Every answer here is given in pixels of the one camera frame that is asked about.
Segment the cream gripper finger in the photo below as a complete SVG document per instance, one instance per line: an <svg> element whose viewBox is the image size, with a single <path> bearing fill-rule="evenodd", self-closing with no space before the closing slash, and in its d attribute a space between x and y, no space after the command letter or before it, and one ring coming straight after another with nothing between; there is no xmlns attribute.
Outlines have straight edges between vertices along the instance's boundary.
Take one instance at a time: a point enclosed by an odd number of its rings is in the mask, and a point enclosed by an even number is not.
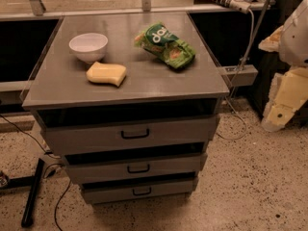
<svg viewBox="0 0 308 231"><path fill-rule="evenodd" d="M283 129L307 101L306 67L292 67L285 74L276 73L269 88L269 102L263 113L262 127L268 132Z"/></svg>

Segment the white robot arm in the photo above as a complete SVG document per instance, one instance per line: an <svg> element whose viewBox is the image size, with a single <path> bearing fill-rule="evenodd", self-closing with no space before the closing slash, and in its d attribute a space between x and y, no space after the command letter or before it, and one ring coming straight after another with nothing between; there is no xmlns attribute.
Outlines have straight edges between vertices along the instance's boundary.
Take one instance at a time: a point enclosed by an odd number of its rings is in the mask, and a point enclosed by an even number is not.
<svg viewBox="0 0 308 231"><path fill-rule="evenodd" d="M302 0L284 25L263 39L258 47L277 52L279 59L290 66L286 73L273 78L263 113L262 127L276 132L308 101L308 0Z"/></svg>

